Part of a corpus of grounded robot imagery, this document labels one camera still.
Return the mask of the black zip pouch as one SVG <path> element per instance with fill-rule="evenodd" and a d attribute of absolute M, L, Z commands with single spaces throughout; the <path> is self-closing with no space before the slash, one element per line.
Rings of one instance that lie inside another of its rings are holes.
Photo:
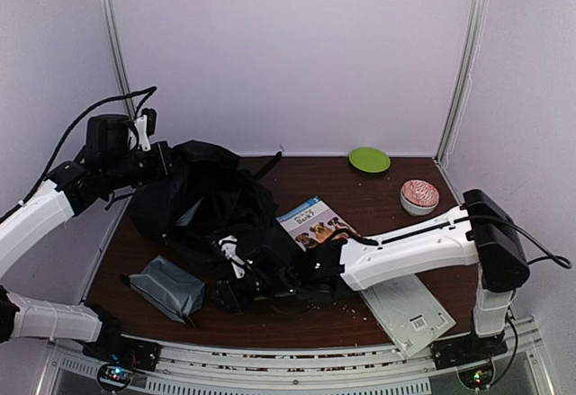
<path fill-rule="evenodd" d="M 284 295 L 269 301 L 270 309 L 283 315 L 302 314 L 320 305 L 332 304 L 355 295 L 342 280 L 292 286 Z"/>

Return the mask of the grey pencil pouch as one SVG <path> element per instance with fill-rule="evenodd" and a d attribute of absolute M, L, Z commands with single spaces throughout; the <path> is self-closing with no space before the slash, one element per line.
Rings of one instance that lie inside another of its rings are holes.
<path fill-rule="evenodd" d="M 155 257 L 140 273 L 120 274 L 119 279 L 169 319 L 195 327 L 191 315 L 203 306 L 205 282 L 163 256 Z"/>

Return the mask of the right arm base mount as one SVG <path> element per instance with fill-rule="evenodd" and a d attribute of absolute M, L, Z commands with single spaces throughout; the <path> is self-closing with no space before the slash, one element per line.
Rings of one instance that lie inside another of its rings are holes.
<path fill-rule="evenodd" d="M 496 381 L 493 359 L 509 349 L 501 333 L 478 337 L 470 333 L 434 342 L 431 354 L 437 370 L 455 368 L 459 382 L 468 390 L 487 390 Z"/>

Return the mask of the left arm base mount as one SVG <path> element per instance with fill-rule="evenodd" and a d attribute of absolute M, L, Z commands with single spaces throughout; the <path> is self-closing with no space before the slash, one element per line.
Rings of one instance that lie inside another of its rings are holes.
<path fill-rule="evenodd" d="M 111 313 L 96 304 L 86 304 L 102 323 L 94 342 L 80 341 L 83 354 L 102 361 L 96 372 L 96 382 L 110 394 L 126 390 L 134 377 L 144 372 L 154 372 L 161 352 L 160 344 L 127 337 L 122 323 Z"/>

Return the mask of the black student backpack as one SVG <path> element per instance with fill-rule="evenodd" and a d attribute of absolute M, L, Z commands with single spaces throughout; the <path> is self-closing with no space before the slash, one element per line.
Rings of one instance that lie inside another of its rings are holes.
<path fill-rule="evenodd" d="M 260 180 L 282 159 L 281 151 L 255 173 L 239 167 L 238 154 L 207 142 L 188 140 L 170 154 L 172 173 L 130 200 L 127 214 L 142 237 L 211 270 L 224 262 L 220 239 L 266 233 L 275 224 L 278 205 Z"/>

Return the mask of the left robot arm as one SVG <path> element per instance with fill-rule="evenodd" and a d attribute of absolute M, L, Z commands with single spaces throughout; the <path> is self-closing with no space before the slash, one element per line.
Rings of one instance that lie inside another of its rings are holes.
<path fill-rule="evenodd" d="M 27 202 L 1 222 L 1 274 L 52 230 L 79 216 L 116 190 L 139 187 L 169 175 L 173 167 L 165 141 L 104 161 L 68 161 L 51 170 Z M 129 342 L 105 317 L 86 305 L 35 300 L 1 289 L 1 341 L 16 337 L 71 339 L 94 343 L 111 363 L 129 355 Z"/>

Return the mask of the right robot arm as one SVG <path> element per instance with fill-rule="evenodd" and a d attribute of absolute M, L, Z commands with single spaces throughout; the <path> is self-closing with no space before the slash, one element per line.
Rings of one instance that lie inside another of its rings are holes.
<path fill-rule="evenodd" d="M 256 299 L 285 295 L 331 301 L 349 292 L 374 293 L 389 281 L 429 270 L 477 265 L 473 332 L 461 343 L 465 357 L 477 361 L 496 345 L 514 293 L 530 276 L 519 240 L 526 232 L 478 189 L 434 219 L 371 237 L 358 235 L 318 197 L 279 224 L 292 238 L 287 261 L 280 257 L 282 247 L 250 249 L 246 238 L 234 235 L 220 240 L 233 274 L 215 293 L 228 310 L 241 312 Z"/>

